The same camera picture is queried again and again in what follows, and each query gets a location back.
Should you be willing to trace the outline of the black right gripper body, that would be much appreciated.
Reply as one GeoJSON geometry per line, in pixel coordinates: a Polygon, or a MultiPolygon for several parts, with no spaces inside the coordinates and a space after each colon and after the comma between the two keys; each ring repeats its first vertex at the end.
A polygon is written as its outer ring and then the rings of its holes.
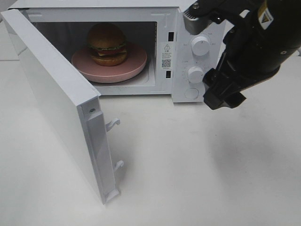
{"type": "Polygon", "coordinates": [[[301,46],[301,2],[265,0],[233,27],[218,67],[218,89],[246,89],[273,77],[301,46]]]}

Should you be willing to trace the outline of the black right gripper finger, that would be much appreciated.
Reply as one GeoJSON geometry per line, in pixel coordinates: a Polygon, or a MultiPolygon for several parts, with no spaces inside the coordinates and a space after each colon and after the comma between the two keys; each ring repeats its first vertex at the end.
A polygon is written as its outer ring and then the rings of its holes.
{"type": "Polygon", "coordinates": [[[217,69],[211,68],[203,77],[203,84],[206,89],[220,89],[221,88],[221,72],[217,69]]]}
{"type": "Polygon", "coordinates": [[[241,94],[241,87],[234,81],[203,79],[205,93],[204,103],[212,110],[222,107],[236,108],[241,105],[246,97],[241,94]]]}

